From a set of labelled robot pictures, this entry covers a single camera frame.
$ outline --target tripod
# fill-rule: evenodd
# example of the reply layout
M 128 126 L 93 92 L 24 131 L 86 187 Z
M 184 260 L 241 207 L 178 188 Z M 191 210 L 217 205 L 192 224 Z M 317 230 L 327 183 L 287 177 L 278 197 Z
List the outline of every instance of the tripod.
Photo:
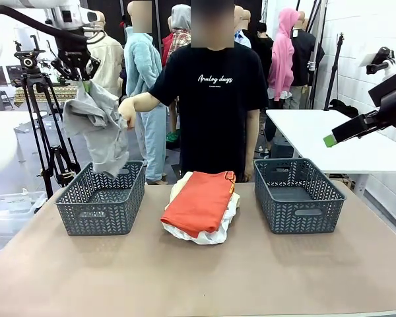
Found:
M 57 106 L 57 112 L 59 113 L 60 120 L 63 120 L 63 115 L 62 111 L 59 108 L 59 102 L 57 101 L 57 97 L 53 89 L 53 83 L 51 82 L 48 74 L 42 73 L 40 68 L 38 67 L 37 57 L 40 53 L 44 53 L 45 51 L 39 50 L 36 37 L 31 37 L 35 41 L 36 49 L 34 49 L 33 51 L 21 51 L 21 45 L 19 43 L 16 43 L 17 52 L 15 53 L 15 57 L 20 60 L 20 64 L 22 65 L 22 71 L 24 72 L 20 80 L 20 85 L 24 90 L 25 99 L 28 105 L 29 116 L 32 124 L 32 131 L 34 132 L 35 142 L 42 167 L 38 177 L 42 177 L 44 179 L 47 196 L 50 198 L 53 195 L 51 178 L 55 176 L 56 182 L 61 187 L 65 187 L 73 180 L 75 173 L 79 173 L 81 171 L 81 167 L 78 163 L 75 150 L 73 149 L 72 141 L 67 138 L 74 158 L 74 161 L 71 160 L 65 140 L 59 128 L 56 112 L 53 109 L 49 89 L 51 91 L 51 94 L 53 95 L 54 104 Z M 38 107 L 38 103 L 35 97 L 34 87 L 36 87 L 38 93 L 43 93 L 46 96 L 48 107 L 51 110 L 51 115 L 53 116 L 53 120 L 56 126 L 60 145 L 50 144 L 46 128 L 40 114 L 40 109 Z M 38 135 L 36 131 L 36 124 L 34 121 L 33 113 L 37 115 L 38 129 L 40 130 L 40 135 Z M 42 148 L 44 149 L 44 156 L 40 145 L 40 139 L 42 142 Z

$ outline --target stack of clothes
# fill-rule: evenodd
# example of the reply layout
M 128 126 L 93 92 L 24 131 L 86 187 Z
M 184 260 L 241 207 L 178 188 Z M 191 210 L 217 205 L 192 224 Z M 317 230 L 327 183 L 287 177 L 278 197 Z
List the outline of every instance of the stack of clothes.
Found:
M 197 244 L 219 244 L 227 230 L 240 196 L 234 193 L 233 172 L 205 174 L 188 172 L 170 194 L 170 203 L 161 217 L 164 229 L 176 238 Z

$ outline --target beige jacket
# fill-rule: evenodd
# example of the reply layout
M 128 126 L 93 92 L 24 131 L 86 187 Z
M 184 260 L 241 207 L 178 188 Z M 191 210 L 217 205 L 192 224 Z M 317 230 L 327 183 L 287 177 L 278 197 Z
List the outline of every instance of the beige jacket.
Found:
M 121 88 L 119 88 L 117 80 L 119 79 L 121 63 L 123 61 L 123 48 L 121 44 L 106 34 L 106 37 L 98 43 L 88 45 L 88 50 L 92 57 L 98 58 L 101 61 L 100 67 L 92 81 L 111 94 L 120 97 Z

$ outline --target white shirt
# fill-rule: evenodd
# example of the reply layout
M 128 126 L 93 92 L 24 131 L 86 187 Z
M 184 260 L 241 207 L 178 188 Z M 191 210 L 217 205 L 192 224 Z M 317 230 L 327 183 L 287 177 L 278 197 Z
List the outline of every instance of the white shirt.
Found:
M 235 42 L 242 44 L 247 48 L 251 48 L 251 41 L 245 36 L 242 30 L 239 30 L 235 33 Z
M 94 83 L 106 89 L 115 96 L 121 96 L 121 89 L 117 84 L 123 61 L 121 44 L 108 36 L 98 43 L 88 45 L 92 57 L 98 58 L 101 64 L 92 79 Z

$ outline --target light blue jacket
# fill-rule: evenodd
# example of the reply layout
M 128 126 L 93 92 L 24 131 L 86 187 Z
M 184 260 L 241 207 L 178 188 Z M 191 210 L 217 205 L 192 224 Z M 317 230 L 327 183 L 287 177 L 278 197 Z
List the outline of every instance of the light blue jacket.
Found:
M 125 46 L 126 95 L 136 96 L 147 92 L 161 73 L 161 57 L 146 33 L 134 33 L 132 26 L 126 28 Z

